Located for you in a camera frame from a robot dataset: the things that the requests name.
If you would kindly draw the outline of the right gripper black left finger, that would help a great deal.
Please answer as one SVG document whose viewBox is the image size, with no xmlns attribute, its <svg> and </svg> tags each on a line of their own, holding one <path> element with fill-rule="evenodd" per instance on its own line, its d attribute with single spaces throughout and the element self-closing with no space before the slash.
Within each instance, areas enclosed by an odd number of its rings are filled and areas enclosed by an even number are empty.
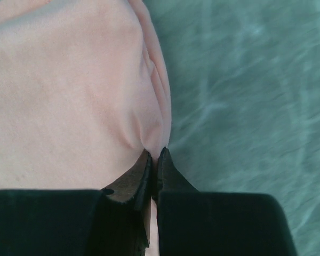
<svg viewBox="0 0 320 256">
<path fill-rule="evenodd" d="M 144 255 L 149 247 L 147 151 L 103 189 L 0 190 L 0 255 Z"/>
</svg>

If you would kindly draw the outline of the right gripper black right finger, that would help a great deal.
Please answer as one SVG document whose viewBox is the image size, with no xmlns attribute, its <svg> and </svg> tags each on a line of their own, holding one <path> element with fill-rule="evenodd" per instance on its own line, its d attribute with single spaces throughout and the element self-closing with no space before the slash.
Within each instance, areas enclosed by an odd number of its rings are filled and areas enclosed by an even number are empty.
<svg viewBox="0 0 320 256">
<path fill-rule="evenodd" d="M 157 167 L 160 255 L 296 255 L 283 208 L 268 194 L 201 192 L 164 148 Z"/>
</svg>

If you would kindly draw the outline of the salmon pink t shirt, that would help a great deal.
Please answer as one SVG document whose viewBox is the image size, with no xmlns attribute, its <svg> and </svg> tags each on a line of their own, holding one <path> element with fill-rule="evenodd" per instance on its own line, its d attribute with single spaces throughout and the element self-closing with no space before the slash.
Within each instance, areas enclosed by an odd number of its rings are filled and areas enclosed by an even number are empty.
<svg viewBox="0 0 320 256">
<path fill-rule="evenodd" d="M 0 190 L 100 190 L 144 151 L 156 165 L 170 130 L 143 1 L 0 1 Z"/>
</svg>

